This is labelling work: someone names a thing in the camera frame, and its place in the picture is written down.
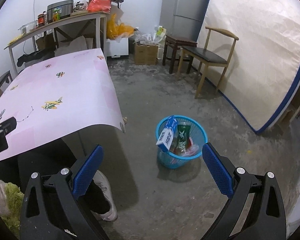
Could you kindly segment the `green label plastic bottle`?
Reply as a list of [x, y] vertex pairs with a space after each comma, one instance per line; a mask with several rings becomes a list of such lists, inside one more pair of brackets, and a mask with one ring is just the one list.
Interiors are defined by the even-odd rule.
[[181, 122], [177, 127], [178, 146], [185, 147], [187, 140], [190, 138], [191, 126], [188, 122]]

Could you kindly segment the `blue white carton box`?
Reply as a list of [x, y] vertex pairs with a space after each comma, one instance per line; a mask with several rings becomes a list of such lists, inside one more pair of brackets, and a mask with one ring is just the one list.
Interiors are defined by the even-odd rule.
[[178, 121], [176, 120], [175, 116], [169, 116], [156, 143], [156, 145], [162, 150], [162, 152], [168, 152], [170, 150], [174, 134], [177, 130], [177, 126]]

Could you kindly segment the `red snack bag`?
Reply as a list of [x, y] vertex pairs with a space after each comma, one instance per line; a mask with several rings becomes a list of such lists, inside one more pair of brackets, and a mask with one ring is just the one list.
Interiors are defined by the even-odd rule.
[[191, 157], [198, 153], [199, 146], [193, 142], [191, 137], [187, 140], [185, 147], [178, 146], [178, 140], [175, 137], [170, 146], [170, 151], [178, 156]]

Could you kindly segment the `blue mesh trash basket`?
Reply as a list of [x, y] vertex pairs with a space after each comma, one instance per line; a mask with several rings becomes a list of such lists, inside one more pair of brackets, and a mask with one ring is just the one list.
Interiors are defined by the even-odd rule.
[[177, 126], [168, 151], [158, 149], [158, 162], [170, 169], [176, 169], [202, 155], [202, 146], [208, 142], [206, 131], [195, 120], [176, 115]]

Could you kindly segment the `white sneaker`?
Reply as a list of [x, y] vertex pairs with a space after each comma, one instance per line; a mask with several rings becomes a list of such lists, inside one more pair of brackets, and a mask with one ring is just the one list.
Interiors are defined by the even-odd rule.
[[95, 185], [100, 189], [99, 200], [93, 213], [101, 220], [112, 222], [117, 219], [117, 208], [115, 206], [110, 182], [107, 177], [97, 170], [93, 177]]

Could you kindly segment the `pink patterned tablecloth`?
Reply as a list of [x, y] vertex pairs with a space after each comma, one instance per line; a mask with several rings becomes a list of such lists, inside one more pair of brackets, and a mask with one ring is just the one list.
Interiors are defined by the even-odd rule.
[[0, 161], [93, 125], [125, 131], [100, 48], [54, 57], [25, 68], [0, 97], [0, 123], [15, 117]]

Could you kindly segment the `black clothing under table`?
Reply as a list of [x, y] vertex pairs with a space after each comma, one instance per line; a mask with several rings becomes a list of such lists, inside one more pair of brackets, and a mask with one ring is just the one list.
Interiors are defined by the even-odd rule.
[[50, 59], [55, 56], [55, 51], [52, 49], [43, 49], [39, 51], [32, 52], [30, 54], [24, 54], [17, 60], [17, 66], [21, 67], [23, 63], [29, 64], [30, 62], [40, 62]]

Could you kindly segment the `glass bowl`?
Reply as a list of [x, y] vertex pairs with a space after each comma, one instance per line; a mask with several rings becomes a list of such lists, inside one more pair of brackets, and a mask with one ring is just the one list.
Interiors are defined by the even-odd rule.
[[32, 21], [25, 25], [22, 25], [19, 28], [19, 31], [20, 31], [21, 35], [24, 35], [24, 34], [27, 34], [27, 33], [30, 33], [31, 31], [33, 31], [34, 29], [36, 29], [36, 27], [37, 27], [37, 21]]

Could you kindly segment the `red lid jar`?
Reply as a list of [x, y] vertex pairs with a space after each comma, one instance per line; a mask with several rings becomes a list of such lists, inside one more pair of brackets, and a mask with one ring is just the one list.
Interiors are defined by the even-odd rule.
[[38, 15], [38, 27], [42, 27], [45, 25], [45, 14], [41, 13]]

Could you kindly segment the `white cabinet box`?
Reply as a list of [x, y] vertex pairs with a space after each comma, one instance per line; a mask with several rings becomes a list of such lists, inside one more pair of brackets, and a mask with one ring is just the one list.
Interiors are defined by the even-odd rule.
[[105, 56], [118, 58], [129, 55], [128, 38], [119, 38], [117, 40], [106, 40]]

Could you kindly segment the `grey rice cooker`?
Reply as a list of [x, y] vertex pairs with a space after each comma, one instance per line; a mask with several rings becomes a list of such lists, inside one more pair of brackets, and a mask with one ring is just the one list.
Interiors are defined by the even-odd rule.
[[48, 5], [46, 11], [47, 23], [51, 23], [69, 17], [73, 12], [73, 8], [73, 0], [64, 0]]

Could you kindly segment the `long wooden side table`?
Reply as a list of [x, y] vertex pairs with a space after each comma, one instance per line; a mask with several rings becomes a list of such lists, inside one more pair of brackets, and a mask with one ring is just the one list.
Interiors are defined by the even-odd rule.
[[35, 41], [35, 36], [39, 35], [41, 33], [47, 32], [49, 30], [53, 30], [53, 34], [55, 35], [57, 32], [62, 34], [64, 37], [67, 39], [71, 39], [71, 37], [66, 34], [64, 31], [60, 29], [60, 27], [77, 23], [77, 22], [82, 22], [82, 21], [89, 21], [79, 32], [77, 36], [80, 36], [81, 33], [84, 31], [84, 29], [89, 25], [89, 23], [94, 23], [95, 24], [95, 47], [96, 48], [101, 48], [103, 52], [105, 53], [106, 51], [106, 39], [107, 39], [107, 16], [110, 15], [109, 12], [103, 12], [103, 11], [98, 11], [98, 12], [85, 12], [85, 13], [80, 13], [77, 15], [72, 15], [70, 17], [58, 20], [56, 22], [51, 22], [47, 25], [44, 25], [42, 27], [33, 29], [29, 33], [21, 35], [20, 38], [16, 39], [15, 41], [11, 42], [9, 45], [7, 45], [5, 49], [8, 49], [11, 63], [12, 63], [12, 68], [14, 71], [15, 76], [19, 74], [17, 70], [17, 65], [14, 59], [13, 55], [13, 48], [16, 47], [17, 45], [31, 39], [32, 40], [32, 45], [34, 51], [36, 51], [36, 41]]

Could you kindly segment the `leaning white mattress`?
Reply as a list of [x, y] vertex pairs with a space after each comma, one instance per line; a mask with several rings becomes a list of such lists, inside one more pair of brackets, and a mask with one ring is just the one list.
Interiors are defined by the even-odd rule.
[[197, 42], [230, 58], [206, 77], [250, 128], [275, 124], [300, 85], [300, 0], [210, 0]]

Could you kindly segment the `yellow plastic bag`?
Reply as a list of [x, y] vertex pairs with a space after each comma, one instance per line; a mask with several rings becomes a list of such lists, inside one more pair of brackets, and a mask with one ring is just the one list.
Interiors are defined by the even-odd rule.
[[117, 24], [116, 14], [112, 14], [107, 21], [107, 38], [115, 40], [118, 38], [129, 38], [134, 34], [135, 28], [124, 23]]

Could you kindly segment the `cardboard box on floor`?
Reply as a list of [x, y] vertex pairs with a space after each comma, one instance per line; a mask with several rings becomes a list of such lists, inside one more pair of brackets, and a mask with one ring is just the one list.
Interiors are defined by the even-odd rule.
[[156, 65], [157, 46], [136, 43], [134, 46], [134, 62], [136, 65]]

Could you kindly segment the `red plastic bag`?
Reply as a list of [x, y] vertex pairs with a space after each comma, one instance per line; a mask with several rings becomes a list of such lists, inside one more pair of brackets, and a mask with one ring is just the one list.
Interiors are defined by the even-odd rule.
[[87, 6], [88, 12], [110, 12], [110, 0], [91, 0]]

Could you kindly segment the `wooden chair black seat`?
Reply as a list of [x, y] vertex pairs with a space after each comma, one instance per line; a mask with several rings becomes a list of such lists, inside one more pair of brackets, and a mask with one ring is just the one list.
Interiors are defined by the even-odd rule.
[[[224, 79], [224, 76], [225, 76], [228, 66], [230, 64], [230, 61], [232, 59], [232, 55], [234, 53], [236, 42], [239, 41], [239, 37], [237, 35], [233, 34], [232, 32], [230, 32], [226, 29], [214, 28], [214, 27], [208, 27], [208, 26], [206, 26], [205, 29], [208, 30], [208, 33], [207, 33], [204, 48], [189, 47], [189, 46], [181, 47], [180, 60], [179, 60], [179, 64], [178, 64], [177, 74], [176, 74], [176, 78], [178, 78], [179, 75], [181, 74], [181, 67], [183, 65], [184, 56], [186, 56], [186, 55], [189, 55], [192, 58], [197, 59], [200, 62], [199, 67], [198, 67], [197, 76], [199, 76], [202, 65], [204, 64], [204, 70], [202, 72], [202, 77], [200, 78], [200, 82], [199, 82], [199, 85], [197, 87], [197, 90], [196, 90], [196, 93], [194, 96], [195, 99], [198, 98], [198, 96], [202, 90], [202, 87], [203, 87], [203, 84], [205, 81], [205, 77], [206, 77], [209, 67], [222, 67], [223, 68], [223, 72], [222, 72], [221, 77], [219, 78], [219, 81], [216, 86], [216, 92], [218, 92], [219, 87]], [[212, 31], [233, 39], [233, 43], [230, 48], [230, 52], [229, 52], [227, 59], [224, 59], [221, 56], [217, 55], [216, 53], [207, 49]]]

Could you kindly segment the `dark wooden stool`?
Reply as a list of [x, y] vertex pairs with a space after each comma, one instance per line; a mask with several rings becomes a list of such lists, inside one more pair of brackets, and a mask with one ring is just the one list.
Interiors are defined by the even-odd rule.
[[[181, 49], [182, 46], [196, 47], [197, 42], [195, 42], [189, 38], [185, 38], [185, 37], [166, 35], [165, 43], [164, 43], [162, 65], [164, 66], [166, 64], [166, 60], [170, 60], [170, 67], [169, 67], [170, 74], [173, 73], [177, 52]], [[170, 47], [172, 49], [171, 57], [167, 56], [168, 47]]]

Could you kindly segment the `grey refrigerator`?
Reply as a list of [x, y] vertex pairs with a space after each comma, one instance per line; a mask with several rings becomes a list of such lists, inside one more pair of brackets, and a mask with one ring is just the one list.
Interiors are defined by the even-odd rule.
[[159, 24], [172, 36], [197, 41], [210, 0], [162, 0]]

